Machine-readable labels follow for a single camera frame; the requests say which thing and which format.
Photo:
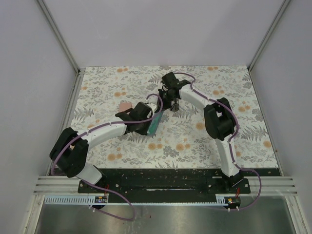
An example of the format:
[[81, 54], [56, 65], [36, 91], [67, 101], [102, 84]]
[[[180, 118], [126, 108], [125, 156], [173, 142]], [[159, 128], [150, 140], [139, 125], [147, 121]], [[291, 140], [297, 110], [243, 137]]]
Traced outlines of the pink glasses case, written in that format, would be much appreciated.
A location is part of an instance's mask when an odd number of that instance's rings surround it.
[[121, 102], [119, 104], [119, 112], [124, 112], [128, 109], [132, 108], [132, 103], [131, 102]]

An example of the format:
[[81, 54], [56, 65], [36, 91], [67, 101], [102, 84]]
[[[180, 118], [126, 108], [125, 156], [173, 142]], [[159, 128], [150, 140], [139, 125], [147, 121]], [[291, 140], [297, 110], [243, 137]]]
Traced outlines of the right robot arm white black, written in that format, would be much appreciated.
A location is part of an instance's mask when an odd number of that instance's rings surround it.
[[229, 101], [226, 98], [208, 98], [194, 89], [193, 82], [178, 80], [173, 72], [165, 74], [161, 83], [164, 88], [159, 89], [158, 94], [163, 101], [163, 110], [172, 110], [179, 100], [183, 100], [203, 111], [206, 131], [215, 140], [220, 156], [223, 190], [233, 193], [239, 188], [243, 176], [235, 165], [236, 155], [231, 147], [238, 124]]

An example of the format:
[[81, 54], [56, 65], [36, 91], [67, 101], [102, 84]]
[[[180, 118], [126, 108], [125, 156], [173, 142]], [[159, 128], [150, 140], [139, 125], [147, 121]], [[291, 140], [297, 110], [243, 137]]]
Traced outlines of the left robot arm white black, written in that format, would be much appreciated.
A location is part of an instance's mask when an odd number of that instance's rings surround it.
[[104, 175], [87, 162], [88, 152], [105, 141], [128, 133], [147, 135], [152, 117], [158, 110], [154, 103], [139, 102], [134, 108], [115, 114], [112, 121], [89, 130], [64, 129], [50, 152], [53, 161], [51, 174], [55, 175], [55, 168], [58, 167], [68, 178], [85, 180], [94, 192], [102, 192], [106, 186]]

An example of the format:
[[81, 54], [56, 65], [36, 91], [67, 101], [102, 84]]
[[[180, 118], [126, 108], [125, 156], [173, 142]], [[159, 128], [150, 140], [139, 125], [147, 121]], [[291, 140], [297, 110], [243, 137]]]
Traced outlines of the blue-grey glasses case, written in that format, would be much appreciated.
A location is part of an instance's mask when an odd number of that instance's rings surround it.
[[154, 136], [156, 134], [156, 131], [157, 131], [158, 126], [161, 122], [161, 118], [163, 116], [163, 113], [164, 112], [161, 111], [160, 114], [152, 120], [152, 122], [149, 126], [149, 129], [147, 131], [147, 136]]

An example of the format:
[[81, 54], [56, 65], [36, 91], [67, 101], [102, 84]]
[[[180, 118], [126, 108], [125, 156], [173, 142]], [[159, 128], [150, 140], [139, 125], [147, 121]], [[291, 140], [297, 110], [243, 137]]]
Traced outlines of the black sunglasses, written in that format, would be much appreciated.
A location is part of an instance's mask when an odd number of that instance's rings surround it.
[[177, 112], [179, 110], [179, 99], [175, 98], [171, 101], [170, 111]]

